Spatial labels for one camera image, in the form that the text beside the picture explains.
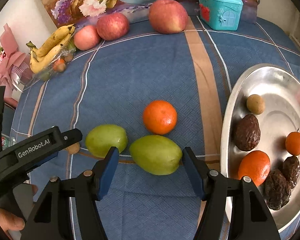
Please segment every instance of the mango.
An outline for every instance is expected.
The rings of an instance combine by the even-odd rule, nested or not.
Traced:
[[[129,151],[136,164],[154,175],[169,175],[177,170],[182,157],[180,147],[160,135],[141,137],[131,144]]]
[[[115,124],[102,124],[92,129],[86,137],[86,147],[94,156],[104,158],[111,146],[117,147],[119,153],[128,145],[124,128]]]

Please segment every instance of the teal plastic box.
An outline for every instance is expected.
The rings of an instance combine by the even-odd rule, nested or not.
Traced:
[[[199,0],[200,17],[213,30],[236,31],[243,6],[241,0]]]

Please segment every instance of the metal plate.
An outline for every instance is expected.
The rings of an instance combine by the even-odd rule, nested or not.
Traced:
[[[222,174],[230,178],[237,178],[239,164],[247,154],[234,145],[232,130],[238,120],[250,113],[246,108],[246,100],[252,94],[261,95],[266,103],[265,111],[257,115],[261,138],[253,150],[268,154],[271,171],[279,162],[291,156],[285,150],[286,136],[298,128],[300,132],[300,82],[276,65],[259,64],[249,68],[233,88],[222,127],[220,166]],[[229,220],[231,208],[232,200],[228,197],[226,214]],[[289,203],[278,211],[270,211],[279,232],[300,214],[300,176]]]

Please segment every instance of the small orange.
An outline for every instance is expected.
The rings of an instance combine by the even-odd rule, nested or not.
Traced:
[[[57,59],[52,67],[57,72],[63,72],[66,70],[66,61],[63,58]]]
[[[176,126],[177,111],[169,102],[156,100],[146,106],[142,118],[150,132],[164,135]]]
[[[269,156],[262,151],[249,152],[241,161],[238,177],[249,176],[256,186],[260,186],[270,171]]]
[[[286,149],[288,153],[295,156],[300,155],[300,132],[298,132],[298,130],[289,133],[286,138]]]

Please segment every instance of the screw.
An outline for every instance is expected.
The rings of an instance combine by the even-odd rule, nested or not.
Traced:
[[[93,173],[92,170],[86,170],[86,171],[83,172],[83,175],[86,176],[86,177],[89,177],[89,176],[92,175],[92,173]]]
[[[218,176],[218,174],[219,174],[219,172],[217,172],[216,170],[211,170],[209,173],[213,177]]]
[[[248,176],[244,176],[243,177],[243,180],[245,181],[245,182],[251,182],[251,178],[250,177],[248,177]]]
[[[58,180],[58,177],[57,176],[53,176],[50,178],[50,181],[51,182],[56,182]]]

